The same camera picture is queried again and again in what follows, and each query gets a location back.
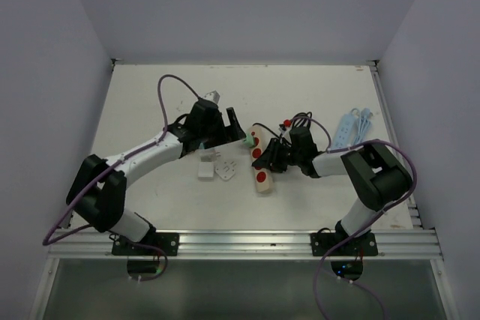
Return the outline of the white folding-prong adapter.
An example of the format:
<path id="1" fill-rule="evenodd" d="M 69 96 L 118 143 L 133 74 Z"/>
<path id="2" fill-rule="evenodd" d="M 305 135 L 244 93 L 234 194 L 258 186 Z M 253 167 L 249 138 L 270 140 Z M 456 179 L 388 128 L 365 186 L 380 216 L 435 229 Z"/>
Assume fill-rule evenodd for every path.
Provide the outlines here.
<path id="1" fill-rule="evenodd" d="M 236 174 L 237 163 L 233 160 L 218 160 L 214 165 L 215 174 L 222 181 L 229 181 Z"/>

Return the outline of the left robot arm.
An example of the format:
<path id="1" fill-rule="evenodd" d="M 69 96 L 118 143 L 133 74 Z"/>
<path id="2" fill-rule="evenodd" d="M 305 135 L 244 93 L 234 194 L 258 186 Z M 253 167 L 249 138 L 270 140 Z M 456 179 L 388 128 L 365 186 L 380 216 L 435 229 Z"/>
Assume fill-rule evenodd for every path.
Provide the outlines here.
<path id="1" fill-rule="evenodd" d="M 67 195 L 69 209 L 98 232 L 113 232 L 129 240 L 145 255 L 155 247 L 155 228 L 125 207 L 129 186 L 156 168 L 183 158 L 200 147 L 216 148 L 245 138 L 234 108 L 226 109 L 229 124 L 218 105 L 199 99 L 182 124 L 176 122 L 149 141 L 121 154 L 100 158 L 93 154 L 82 162 Z"/>

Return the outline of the beige red power strip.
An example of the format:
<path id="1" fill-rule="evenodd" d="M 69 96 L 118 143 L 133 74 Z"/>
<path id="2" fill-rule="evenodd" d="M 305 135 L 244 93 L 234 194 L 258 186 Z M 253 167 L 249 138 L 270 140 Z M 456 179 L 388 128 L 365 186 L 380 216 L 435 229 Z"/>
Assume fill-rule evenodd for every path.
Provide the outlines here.
<path id="1" fill-rule="evenodd" d="M 252 125 L 247 130 L 249 139 L 253 140 L 253 146 L 250 148 L 250 160 L 253 163 L 258 160 L 266 149 L 266 137 L 263 129 L 259 125 Z M 274 189 L 273 177 L 269 170 L 251 165 L 253 169 L 254 183 L 256 191 L 265 195 L 271 193 Z"/>

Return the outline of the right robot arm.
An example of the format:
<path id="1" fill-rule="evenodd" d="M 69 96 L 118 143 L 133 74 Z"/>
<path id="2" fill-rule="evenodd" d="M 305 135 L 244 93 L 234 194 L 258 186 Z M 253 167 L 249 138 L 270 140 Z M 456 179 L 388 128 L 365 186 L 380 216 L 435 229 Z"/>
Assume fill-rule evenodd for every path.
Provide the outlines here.
<path id="1" fill-rule="evenodd" d="M 357 199 L 337 222 L 333 235 L 322 235 L 319 242 L 335 245 L 338 252 L 351 254 L 361 245 L 361 236 L 370 231 L 370 222 L 387 205 L 399 200 L 413 186 L 413 178 L 401 165 L 386 142 L 364 142 L 348 151 L 319 151 L 308 127 L 289 132 L 290 141 L 271 139 L 252 167 L 283 173 L 297 166 L 310 178 L 346 175 Z"/>

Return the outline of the white USB charger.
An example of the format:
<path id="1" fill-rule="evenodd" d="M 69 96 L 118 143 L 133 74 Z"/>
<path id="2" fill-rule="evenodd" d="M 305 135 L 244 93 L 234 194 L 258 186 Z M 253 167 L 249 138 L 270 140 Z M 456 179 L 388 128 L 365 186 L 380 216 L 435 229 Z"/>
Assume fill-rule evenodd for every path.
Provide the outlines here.
<path id="1" fill-rule="evenodd" d="M 213 162 L 199 162 L 197 178 L 200 181 L 211 181 L 215 176 L 215 164 Z"/>

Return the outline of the light blue power strip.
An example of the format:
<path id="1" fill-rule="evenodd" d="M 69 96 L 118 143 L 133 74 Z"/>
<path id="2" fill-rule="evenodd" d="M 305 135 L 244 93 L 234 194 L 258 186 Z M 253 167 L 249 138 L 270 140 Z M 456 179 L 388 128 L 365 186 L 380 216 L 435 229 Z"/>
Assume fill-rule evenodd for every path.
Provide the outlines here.
<path id="1" fill-rule="evenodd" d="M 354 108 L 340 119 L 330 151 L 350 148 L 365 141 L 373 114 L 369 108 Z"/>

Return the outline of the green plug adapter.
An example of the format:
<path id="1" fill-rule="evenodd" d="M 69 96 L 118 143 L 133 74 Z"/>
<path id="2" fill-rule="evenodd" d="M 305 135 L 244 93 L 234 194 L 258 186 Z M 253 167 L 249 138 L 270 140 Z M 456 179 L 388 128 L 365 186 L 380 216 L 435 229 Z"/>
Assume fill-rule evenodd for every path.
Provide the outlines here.
<path id="1" fill-rule="evenodd" d="M 246 137 L 243 139 L 243 144 L 248 148 L 255 148 L 257 144 L 254 135 L 247 133 Z"/>

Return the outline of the pink brown plug adapter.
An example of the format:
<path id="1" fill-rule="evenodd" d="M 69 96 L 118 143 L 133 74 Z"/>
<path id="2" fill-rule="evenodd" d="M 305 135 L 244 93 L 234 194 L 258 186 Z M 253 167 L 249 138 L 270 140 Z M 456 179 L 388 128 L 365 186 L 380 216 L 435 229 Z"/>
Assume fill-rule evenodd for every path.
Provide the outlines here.
<path id="1" fill-rule="evenodd" d="M 199 151 L 201 162 L 214 163 L 218 158 L 218 153 L 214 149 L 203 149 Z"/>

